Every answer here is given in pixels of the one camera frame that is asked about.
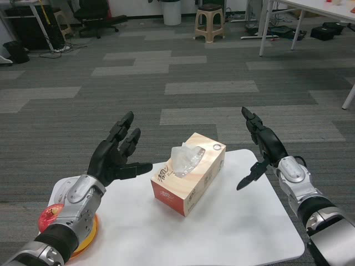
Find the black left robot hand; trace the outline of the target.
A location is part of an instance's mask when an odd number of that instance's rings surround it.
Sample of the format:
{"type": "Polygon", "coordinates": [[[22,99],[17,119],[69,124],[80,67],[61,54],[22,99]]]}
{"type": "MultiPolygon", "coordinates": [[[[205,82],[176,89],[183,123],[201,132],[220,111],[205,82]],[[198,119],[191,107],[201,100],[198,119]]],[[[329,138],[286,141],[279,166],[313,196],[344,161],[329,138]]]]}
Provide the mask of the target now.
{"type": "Polygon", "coordinates": [[[136,178],[153,169],[152,163],[128,163],[128,157],[135,152],[141,135],[139,128],[127,135],[133,120],[134,113],[130,111],[116,122],[90,159],[87,174],[105,187],[115,180],[136,178]]]}

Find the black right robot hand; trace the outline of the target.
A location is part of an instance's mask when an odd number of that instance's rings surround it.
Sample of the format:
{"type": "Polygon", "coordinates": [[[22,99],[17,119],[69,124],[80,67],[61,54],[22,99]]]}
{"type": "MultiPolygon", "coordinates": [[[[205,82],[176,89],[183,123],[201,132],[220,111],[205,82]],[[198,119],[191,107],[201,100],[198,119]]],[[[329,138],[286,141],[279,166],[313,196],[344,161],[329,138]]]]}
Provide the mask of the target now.
{"type": "Polygon", "coordinates": [[[259,147],[262,162],[256,162],[250,168],[250,174],[244,177],[236,187],[239,191],[248,186],[251,182],[257,181],[266,171],[267,167],[277,167],[279,161],[288,156],[288,153],[277,135],[267,126],[265,126],[255,113],[248,108],[242,107],[243,117],[246,119],[246,127],[250,132],[252,141],[259,147]]]}

